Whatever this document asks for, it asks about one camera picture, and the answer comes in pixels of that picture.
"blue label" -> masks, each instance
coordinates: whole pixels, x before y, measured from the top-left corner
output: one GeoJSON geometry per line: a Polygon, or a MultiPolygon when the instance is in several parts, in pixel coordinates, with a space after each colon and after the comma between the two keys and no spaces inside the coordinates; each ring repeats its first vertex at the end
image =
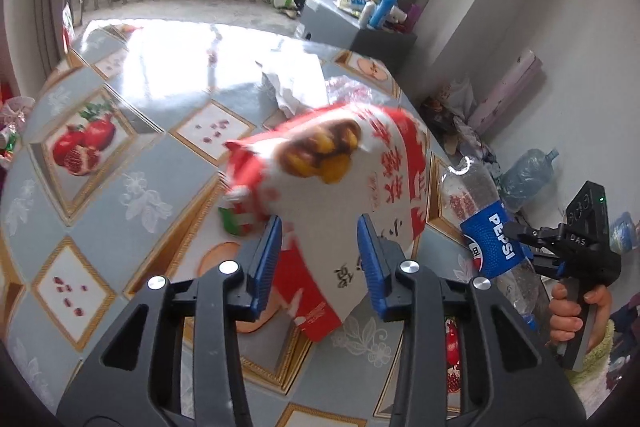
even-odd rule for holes
{"type": "Polygon", "coordinates": [[[498,200],[460,224],[476,268],[488,279],[498,277],[525,258],[520,243],[502,233],[502,227],[509,220],[498,200]]]}

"red and white snack bag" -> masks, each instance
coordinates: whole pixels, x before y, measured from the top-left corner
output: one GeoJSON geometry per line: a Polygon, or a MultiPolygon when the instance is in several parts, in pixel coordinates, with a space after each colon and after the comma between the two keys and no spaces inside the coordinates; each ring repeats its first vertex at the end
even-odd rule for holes
{"type": "Polygon", "coordinates": [[[282,251],[273,286],[312,341],[337,328],[367,293],[356,241],[368,213],[406,251],[424,229],[426,135],[400,108],[350,103],[228,142],[228,212],[239,233],[277,214],[282,251]]]}

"hand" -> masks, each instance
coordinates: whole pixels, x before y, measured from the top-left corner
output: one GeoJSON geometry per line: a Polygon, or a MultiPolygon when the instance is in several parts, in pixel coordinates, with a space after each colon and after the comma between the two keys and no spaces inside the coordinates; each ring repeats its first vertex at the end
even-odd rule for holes
{"type": "MultiPolygon", "coordinates": [[[[570,341],[575,336],[575,331],[582,328],[582,320],[577,315],[580,314],[580,306],[566,299],[567,291],[562,283],[558,283],[551,291],[551,302],[549,309],[553,313],[551,317],[551,342],[554,344],[570,341]]],[[[611,293],[606,286],[596,286],[590,292],[584,294],[584,301],[587,304],[596,304],[596,319],[591,330],[587,351],[590,351],[604,340],[607,332],[607,322],[611,314],[611,293]]]]}

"clothing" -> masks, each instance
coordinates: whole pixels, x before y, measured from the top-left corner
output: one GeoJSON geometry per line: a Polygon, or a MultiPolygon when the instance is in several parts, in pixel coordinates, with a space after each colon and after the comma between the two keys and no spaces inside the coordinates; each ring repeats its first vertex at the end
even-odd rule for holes
{"type": "Polygon", "coordinates": [[[580,397],[587,417],[591,416],[609,395],[607,390],[607,371],[609,355],[613,348],[613,321],[607,323],[604,339],[584,357],[583,369],[580,372],[566,371],[569,382],[580,397]]]}

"patterned tablecloth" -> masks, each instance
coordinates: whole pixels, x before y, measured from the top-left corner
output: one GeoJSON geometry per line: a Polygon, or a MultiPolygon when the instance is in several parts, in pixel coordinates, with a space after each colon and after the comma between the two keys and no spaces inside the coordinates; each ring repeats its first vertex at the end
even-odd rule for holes
{"type": "MultiPolygon", "coordinates": [[[[237,240],[215,212],[222,144],[284,121],[258,65],[272,51],[316,54],[325,77],[347,75],[419,118],[379,62],[234,26],[94,22],[47,81],[0,204],[0,332],[52,411],[150,275],[192,279],[207,252],[237,240]],[[220,121],[207,139],[193,130],[220,121]],[[74,148],[79,126],[98,153],[74,148]]],[[[428,156],[428,226],[412,252],[440,276],[468,280],[470,252],[438,198],[446,156],[433,139],[428,156]]],[[[400,337],[401,324],[381,323],[368,298],[318,344],[284,312],[239,333],[254,425],[386,425],[400,337]]],[[[190,328],[182,359],[192,415],[190,328]]],[[[459,400],[450,393],[452,414],[459,400]]]]}

